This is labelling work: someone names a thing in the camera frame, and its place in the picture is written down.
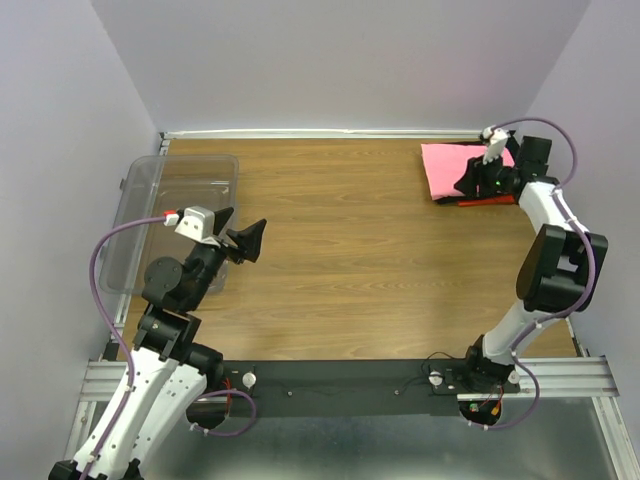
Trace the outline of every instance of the pink cloth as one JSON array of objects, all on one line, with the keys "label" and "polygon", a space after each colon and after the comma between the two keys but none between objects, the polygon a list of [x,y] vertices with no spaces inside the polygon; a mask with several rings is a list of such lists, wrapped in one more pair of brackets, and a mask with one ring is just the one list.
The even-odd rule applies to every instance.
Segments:
[{"label": "pink cloth", "polygon": [[[467,169],[467,160],[484,155],[483,145],[454,145],[447,143],[428,143],[422,145],[422,161],[427,173],[431,199],[443,197],[464,197],[453,188]],[[502,154],[504,165],[513,166],[511,154],[505,150]]]}]

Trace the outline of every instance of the white wall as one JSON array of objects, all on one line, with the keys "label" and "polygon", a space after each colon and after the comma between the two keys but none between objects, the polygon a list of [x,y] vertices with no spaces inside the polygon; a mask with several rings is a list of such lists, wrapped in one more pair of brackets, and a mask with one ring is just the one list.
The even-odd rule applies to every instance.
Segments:
[{"label": "white wall", "polygon": [[159,129],[480,128],[589,0],[92,0]]},{"label": "white wall", "polygon": [[[580,166],[567,199],[592,231],[609,239],[593,303],[576,315],[574,325],[593,355],[609,359],[640,453],[639,18],[637,0],[594,0],[529,113],[552,118],[571,133]],[[549,134],[540,128],[525,131]],[[569,158],[558,139],[551,173],[566,175]]]},{"label": "white wall", "polygon": [[88,259],[157,130],[88,0],[4,2],[0,44],[0,478],[32,480],[107,340]]}]

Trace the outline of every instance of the cable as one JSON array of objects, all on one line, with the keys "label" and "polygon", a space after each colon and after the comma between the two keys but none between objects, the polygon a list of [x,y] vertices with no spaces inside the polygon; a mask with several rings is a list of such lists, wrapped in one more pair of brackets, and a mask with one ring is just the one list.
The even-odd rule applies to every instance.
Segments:
[{"label": "cable", "polygon": [[128,223],[119,225],[118,227],[115,227],[113,230],[107,232],[98,241],[98,244],[93,249],[93,253],[91,253],[91,259],[89,260],[89,286],[91,287],[91,295],[93,296],[93,300],[96,302],[96,307],[98,307],[98,311],[100,312],[100,316],[102,317],[102,320],[104,320],[104,323],[107,325],[107,328],[111,332],[111,335],[114,336],[114,338],[116,339],[116,342],[118,342],[118,345],[120,346],[120,349],[125,354],[126,361],[127,361],[127,387],[129,388],[125,390],[124,394],[122,395],[122,399],[118,404],[118,407],[113,413],[113,417],[111,417],[111,420],[109,420],[109,423],[107,424],[107,427],[102,433],[102,436],[96,442],[96,445],[93,448],[93,451],[91,452],[92,460],[87,462],[84,470],[82,470],[82,473],[80,474],[79,480],[85,480],[89,475],[89,471],[93,466],[93,462],[95,461],[95,459],[98,458],[98,455],[100,454],[100,451],[104,446],[104,443],[107,441],[109,434],[113,430],[113,427],[115,427],[118,421],[118,418],[120,418],[120,415],[124,410],[124,407],[127,405],[127,401],[129,400],[129,395],[131,395],[131,388],[133,387],[133,381],[135,379],[134,364],[133,364],[133,358],[131,357],[131,352],[127,348],[127,345],[124,343],[124,340],[122,339],[122,336],[120,335],[118,330],[116,330],[116,328],[113,326],[113,319],[111,319],[111,317],[109,316],[107,309],[104,307],[104,304],[100,299],[100,294],[98,293],[98,286],[96,285],[96,263],[98,261],[98,255],[100,254],[100,249],[102,248],[102,246],[107,242],[107,240],[109,240],[109,238],[111,238],[115,234],[120,233],[129,228],[138,227],[140,225],[148,225],[152,223],[164,223],[164,221],[165,221],[164,217],[153,217],[153,218],[144,218],[142,220],[134,220],[133,222],[128,222]]},{"label": "cable", "polygon": [[191,425],[192,430],[198,430],[199,432],[202,432],[205,435],[211,435],[212,437],[237,437],[238,435],[242,435],[253,426],[258,416],[258,407],[256,406],[256,403],[253,401],[253,398],[251,398],[250,395],[240,390],[219,390],[217,392],[205,393],[204,395],[198,397],[198,400],[201,400],[203,398],[221,397],[223,395],[235,395],[236,397],[242,397],[247,402],[249,402],[249,405],[251,406],[251,417],[249,417],[249,421],[246,423],[246,425],[238,430],[234,430],[233,432],[216,432],[215,430],[202,428],[197,423],[194,423]]},{"label": "cable", "polygon": [[517,351],[516,349],[518,348],[518,345],[520,345],[520,343],[522,343],[522,341],[537,328],[538,324],[543,324],[558,318],[564,318],[571,315],[575,311],[577,311],[584,304],[584,302],[587,301],[589,296],[593,293],[593,287],[595,285],[595,279],[596,279],[596,261],[595,261],[595,254],[593,252],[593,248],[591,247],[591,243],[589,243],[589,239],[587,238],[586,233],[578,225],[576,218],[573,217],[571,214],[569,214],[567,208],[564,206],[560,197],[560,194],[562,193],[562,187],[566,186],[573,179],[573,176],[575,175],[576,170],[578,168],[578,152],[576,150],[576,146],[573,143],[573,140],[571,139],[569,134],[562,127],[560,127],[555,122],[552,122],[551,120],[547,120],[546,118],[522,117],[516,120],[511,120],[509,122],[503,122],[498,125],[494,125],[492,129],[495,130],[496,128],[502,128],[507,125],[511,125],[513,123],[520,123],[520,122],[540,122],[540,123],[549,125],[555,128],[558,132],[560,132],[560,134],[566,139],[567,143],[569,144],[569,148],[571,149],[571,170],[569,171],[569,175],[567,175],[567,177],[553,189],[551,196],[554,204],[560,211],[562,218],[565,220],[565,222],[567,222],[567,224],[569,224],[569,226],[576,233],[576,235],[578,235],[578,237],[580,238],[580,241],[584,245],[585,253],[587,255],[588,276],[587,276],[587,284],[585,285],[582,295],[580,295],[580,298],[578,298],[578,300],[576,300],[576,302],[573,305],[562,310],[561,312],[550,313],[549,315],[545,315],[541,319],[529,325],[511,343],[511,345],[509,346],[509,349],[511,350],[513,363],[516,366],[520,367],[522,370],[524,370],[524,372],[527,375],[529,375],[529,377],[533,381],[533,385],[535,386],[535,396],[533,398],[533,402],[531,403],[527,411],[524,412],[520,417],[510,422],[507,422],[501,425],[493,425],[493,426],[481,425],[478,423],[473,423],[471,421],[469,422],[469,425],[475,425],[477,427],[483,428],[484,430],[504,430],[507,428],[515,427],[516,425],[519,425],[520,423],[525,421],[527,418],[529,418],[531,414],[536,410],[536,408],[538,408],[538,405],[540,403],[540,382],[538,381],[534,373],[520,361],[520,359],[516,354],[516,351]]}]

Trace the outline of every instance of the gray wall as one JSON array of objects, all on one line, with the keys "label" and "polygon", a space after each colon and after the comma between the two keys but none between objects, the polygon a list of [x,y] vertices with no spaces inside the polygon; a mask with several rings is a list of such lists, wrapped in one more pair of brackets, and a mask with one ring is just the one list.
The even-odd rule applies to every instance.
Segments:
[{"label": "gray wall", "polygon": [[[574,212],[591,230],[609,238],[591,307],[575,316],[580,339],[594,355],[606,354],[622,393],[621,405],[640,451],[640,254],[638,194],[640,160],[634,150],[640,125],[640,3],[596,0],[542,86],[529,113],[567,128],[580,166],[566,189]],[[548,135],[529,127],[525,131]],[[569,151],[558,139],[553,171],[564,176]]]},{"label": "gray wall", "polygon": [[93,0],[158,128],[479,128],[588,0]]},{"label": "gray wall", "polygon": [[0,44],[0,478],[32,480],[107,340],[89,255],[157,135],[89,1],[5,2]]}]

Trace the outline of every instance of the wooden table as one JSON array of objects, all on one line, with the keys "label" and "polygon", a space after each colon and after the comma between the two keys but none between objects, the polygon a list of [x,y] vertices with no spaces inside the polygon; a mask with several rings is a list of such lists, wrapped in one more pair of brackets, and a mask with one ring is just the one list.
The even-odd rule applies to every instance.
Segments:
[{"label": "wooden table", "polygon": [[[534,232],[516,206],[434,204],[421,143],[173,140],[170,155],[238,157],[237,226],[269,222],[258,263],[203,300],[196,340],[228,359],[464,355],[514,302]],[[129,341],[143,308],[133,299]],[[525,354],[574,355],[564,322]]]}]

